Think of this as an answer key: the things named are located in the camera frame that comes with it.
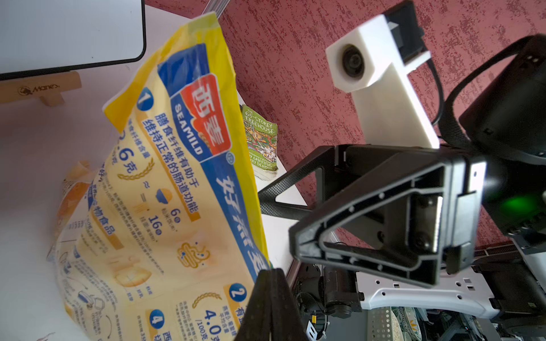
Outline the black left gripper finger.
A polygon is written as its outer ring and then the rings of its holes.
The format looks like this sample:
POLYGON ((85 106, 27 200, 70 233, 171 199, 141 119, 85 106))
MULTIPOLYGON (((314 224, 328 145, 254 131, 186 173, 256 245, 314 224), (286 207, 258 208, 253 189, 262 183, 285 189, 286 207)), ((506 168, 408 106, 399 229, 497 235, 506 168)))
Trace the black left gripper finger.
POLYGON ((235 341, 307 339, 284 271, 260 271, 235 341))

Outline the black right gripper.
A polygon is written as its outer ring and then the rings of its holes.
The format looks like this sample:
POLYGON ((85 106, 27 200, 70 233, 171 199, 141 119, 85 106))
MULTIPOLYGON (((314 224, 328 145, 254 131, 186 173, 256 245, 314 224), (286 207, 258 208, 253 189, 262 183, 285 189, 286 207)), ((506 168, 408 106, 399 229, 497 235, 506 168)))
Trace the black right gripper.
POLYGON ((448 149, 349 146, 351 182, 289 231, 301 261, 423 288, 473 260, 486 161, 448 149))

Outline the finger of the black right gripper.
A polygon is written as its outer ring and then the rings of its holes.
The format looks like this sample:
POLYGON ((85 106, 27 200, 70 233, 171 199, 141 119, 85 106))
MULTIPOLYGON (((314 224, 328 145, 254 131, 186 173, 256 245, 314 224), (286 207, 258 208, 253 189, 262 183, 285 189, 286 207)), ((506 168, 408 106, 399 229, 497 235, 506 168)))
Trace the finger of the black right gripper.
POLYGON ((339 146, 320 146, 298 162, 296 166, 267 185, 258 193, 262 214, 290 220, 301 220, 313 207, 280 203, 277 197, 311 174, 317 180, 316 205, 326 202, 338 189, 336 167, 339 165, 339 146))

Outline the yellow oats bag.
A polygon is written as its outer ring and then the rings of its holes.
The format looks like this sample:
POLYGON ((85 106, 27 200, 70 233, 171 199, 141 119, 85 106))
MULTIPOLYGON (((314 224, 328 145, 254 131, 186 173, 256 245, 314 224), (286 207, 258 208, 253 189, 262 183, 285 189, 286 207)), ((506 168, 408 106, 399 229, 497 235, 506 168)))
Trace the yellow oats bag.
POLYGON ((270 263, 217 16, 180 27, 104 113, 119 139, 59 210, 67 314, 89 340, 235 339, 270 263))

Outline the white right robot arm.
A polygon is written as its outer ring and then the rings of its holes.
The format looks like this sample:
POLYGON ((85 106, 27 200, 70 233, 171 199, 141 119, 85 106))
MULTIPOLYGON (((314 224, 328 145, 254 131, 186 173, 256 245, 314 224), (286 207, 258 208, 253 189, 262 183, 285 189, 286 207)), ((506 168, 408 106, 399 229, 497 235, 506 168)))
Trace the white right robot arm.
POLYGON ((375 308, 445 309, 507 328, 545 324, 536 275, 520 261, 475 261, 479 212, 545 251, 545 37, 526 36, 444 98, 444 143, 398 132, 321 146, 259 193, 266 215, 295 219, 294 288, 304 317, 375 308))

